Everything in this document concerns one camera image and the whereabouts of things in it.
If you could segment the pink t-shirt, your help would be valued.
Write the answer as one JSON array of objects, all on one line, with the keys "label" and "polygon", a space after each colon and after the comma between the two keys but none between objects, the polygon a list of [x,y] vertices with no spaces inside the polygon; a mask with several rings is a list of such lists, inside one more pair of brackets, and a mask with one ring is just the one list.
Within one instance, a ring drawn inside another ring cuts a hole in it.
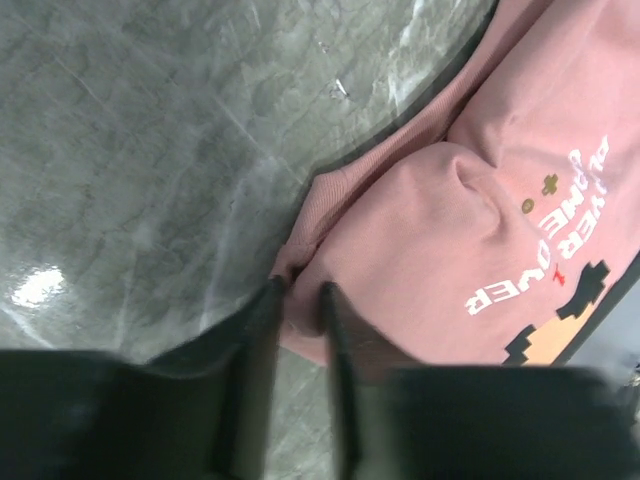
[{"label": "pink t-shirt", "polygon": [[422,361],[552,364],[638,251],[638,3],[502,1],[434,101],[314,180],[281,343],[325,362],[333,282]]}]

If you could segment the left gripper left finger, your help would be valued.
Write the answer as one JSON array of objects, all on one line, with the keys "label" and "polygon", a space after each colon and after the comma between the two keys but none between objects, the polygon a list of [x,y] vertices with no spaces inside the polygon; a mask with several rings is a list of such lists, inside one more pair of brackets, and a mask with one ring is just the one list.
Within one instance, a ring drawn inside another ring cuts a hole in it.
[{"label": "left gripper left finger", "polygon": [[5,479],[260,479],[284,285],[144,364],[105,351],[1,354]]}]

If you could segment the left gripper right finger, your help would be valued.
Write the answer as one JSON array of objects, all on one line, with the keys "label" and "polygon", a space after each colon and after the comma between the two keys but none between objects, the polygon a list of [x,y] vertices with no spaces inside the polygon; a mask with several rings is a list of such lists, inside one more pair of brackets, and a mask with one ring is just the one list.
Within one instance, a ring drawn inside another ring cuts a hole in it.
[{"label": "left gripper right finger", "polygon": [[567,367],[425,365],[324,285],[339,479],[635,479],[639,442],[606,381]]}]

